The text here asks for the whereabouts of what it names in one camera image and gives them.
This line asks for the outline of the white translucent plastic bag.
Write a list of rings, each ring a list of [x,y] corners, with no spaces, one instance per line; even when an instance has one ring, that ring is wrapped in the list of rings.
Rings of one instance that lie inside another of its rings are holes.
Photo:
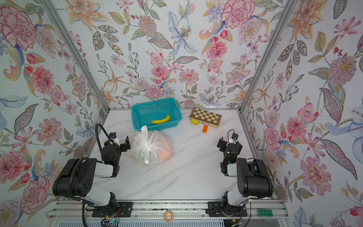
[[[168,161],[173,154],[168,136],[159,131],[150,131],[143,126],[130,141],[131,149],[126,156],[142,166],[156,166]]]

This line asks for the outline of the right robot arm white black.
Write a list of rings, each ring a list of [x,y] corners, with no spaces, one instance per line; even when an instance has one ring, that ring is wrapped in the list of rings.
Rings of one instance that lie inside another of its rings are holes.
[[[217,147],[223,152],[221,173],[236,178],[237,184],[225,192],[220,202],[210,203],[217,216],[246,217],[250,198],[264,199],[273,195],[273,183],[263,160],[239,158],[243,146],[236,140],[220,138]]]

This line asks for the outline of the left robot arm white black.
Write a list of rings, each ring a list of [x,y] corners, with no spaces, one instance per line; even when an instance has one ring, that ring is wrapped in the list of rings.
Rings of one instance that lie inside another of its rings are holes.
[[[115,133],[102,147],[102,161],[96,158],[70,159],[53,185],[56,196],[80,201],[93,208],[92,217],[130,217],[132,202],[118,202],[112,192],[93,185],[95,178],[115,178],[120,170],[120,157],[130,149],[127,137],[119,143]]]

